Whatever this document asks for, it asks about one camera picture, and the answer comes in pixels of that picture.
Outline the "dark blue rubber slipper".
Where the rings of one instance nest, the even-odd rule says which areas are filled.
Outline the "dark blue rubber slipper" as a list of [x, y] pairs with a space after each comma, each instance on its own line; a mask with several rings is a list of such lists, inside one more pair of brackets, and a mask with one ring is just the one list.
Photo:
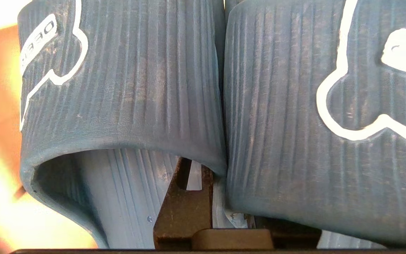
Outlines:
[[101, 249], [150, 249], [178, 159], [227, 173], [222, 0], [32, 0], [20, 179]]
[[406, 0], [226, 0], [227, 200], [406, 247]]

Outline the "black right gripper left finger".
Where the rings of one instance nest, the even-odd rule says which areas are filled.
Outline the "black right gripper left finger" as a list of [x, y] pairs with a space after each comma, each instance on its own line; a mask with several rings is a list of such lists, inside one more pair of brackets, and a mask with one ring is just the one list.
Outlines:
[[192, 162], [177, 162], [153, 228], [155, 249], [192, 249], [193, 235], [213, 227], [213, 172], [202, 165], [201, 190], [187, 190]]

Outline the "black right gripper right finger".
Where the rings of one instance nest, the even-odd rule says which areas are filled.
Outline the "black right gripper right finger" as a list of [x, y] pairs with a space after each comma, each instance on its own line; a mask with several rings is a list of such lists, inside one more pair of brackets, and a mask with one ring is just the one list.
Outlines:
[[267, 229], [276, 249], [317, 249], [322, 230], [268, 217], [254, 216], [254, 228]]

